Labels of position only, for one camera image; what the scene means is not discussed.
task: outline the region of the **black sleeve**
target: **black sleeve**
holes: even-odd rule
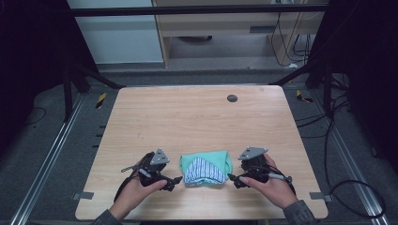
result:
[[[122,225],[112,216],[109,210],[105,210],[91,225]]]
[[[283,210],[283,213],[289,224],[317,224],[313,212],[303,200],[289,205]]]

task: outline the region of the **teal cloth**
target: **teal cloth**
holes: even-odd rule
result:
[[[200,152],[183,155],[180,170],[188,186],[210,186],[222,184],[232,172],[232,160],[227,151]]]

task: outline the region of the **gray floor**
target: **gray floor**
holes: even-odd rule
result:
[[[133,72],[104,71],[109,79],[125,85],[185,85],[185,84],[230,84],[230,83],[270,83],[287,75],[293,68],[278,65],[272,49],[264,36],[254,37],[213,37],[208,42],[186,38],[175,38],[168,68],[142,65]],[[320,90],[305,90],[300,76],[284,87],[284,92],[295,119],[320,114],[319,105],[299,100],[299,89],[308,98],[316,99]],[[115,102],[116,90],[89,79],[92,88],[83,95],[82,108],[62,147],[48,180],[38,195],[28,223],[31,224],[75,224],[82,223],[74,216],[77,201],[71,197],[80,192],[90,171],[100,144],[98,134],[103,133]],[[42,162],[52,147],[64,116],[62,86],[43,92],[37,96],[28,122],[37,123],[25,126],[19,137],[10,146],[12,154],[1,159],[0,166],[0,221],[8,224],[15,214],[34,181]],[[107,97],[100,110],[95,109],[98,97],[106,92]],[[342,93],[333,91],[336,98]],[[334,131],[343,137],[345,148],[349,150],[356,167],[366,181],[381,192],[388,211],[386,218],[390,224],[398,224],[398,202],[395,197],[398,189],[398,176],[384,158],[371,154],[371,146],[355,116],[347,107],[336,113]],[[298,125],[306,121],[297,121]],[[325,138],[308,138],[325,134],[326,120],[299,129],[300,135],[314,168],[316,179],[323,192],[328,193],[324,173]],[[328,168],[332,184],[352,178],[350,165],[345,164],[344,155],[339,150],[337,139],[329,138]],[[339,196],[346,202],[365,212],[362,199],[354,186],[342,187]],[[328,203],[329,215],[322,224],[376,224],[370,219],[356,216],[338,202]],[[284,220],[272,220],[270,224],[285,224]]]

